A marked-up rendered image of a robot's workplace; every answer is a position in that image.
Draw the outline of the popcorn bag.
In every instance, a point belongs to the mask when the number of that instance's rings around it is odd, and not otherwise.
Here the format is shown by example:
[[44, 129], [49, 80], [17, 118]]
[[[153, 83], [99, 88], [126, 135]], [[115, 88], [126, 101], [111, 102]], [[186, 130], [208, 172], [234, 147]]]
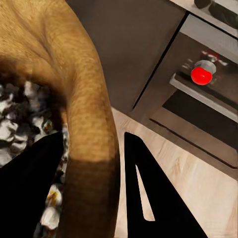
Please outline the popcorn bag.
[[[55, 238], [115, 238], [120, 197], [119, 139], [96, 48], [65, 0], [0, 0], [0, 86], [49, 88], [53, 131], [69, 133]], [[21, 120], [36, 134], [40, 129]]]

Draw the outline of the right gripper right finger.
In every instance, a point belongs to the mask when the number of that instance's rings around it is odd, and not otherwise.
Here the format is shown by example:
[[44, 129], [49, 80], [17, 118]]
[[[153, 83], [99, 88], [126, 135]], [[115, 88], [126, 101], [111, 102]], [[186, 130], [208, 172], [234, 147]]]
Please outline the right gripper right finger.
[[[208, 238], [143, 140], [129, 132], [124, 161], [128, 238]], [[136, 165], [154, 222], [143, 217]]]

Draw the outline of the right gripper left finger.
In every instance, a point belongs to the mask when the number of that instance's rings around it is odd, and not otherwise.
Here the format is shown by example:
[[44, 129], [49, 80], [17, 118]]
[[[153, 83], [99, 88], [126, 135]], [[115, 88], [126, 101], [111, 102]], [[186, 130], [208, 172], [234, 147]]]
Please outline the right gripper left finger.
[[64, 147], [54, 132], [0, 168], [0, 238], [33, 237]]

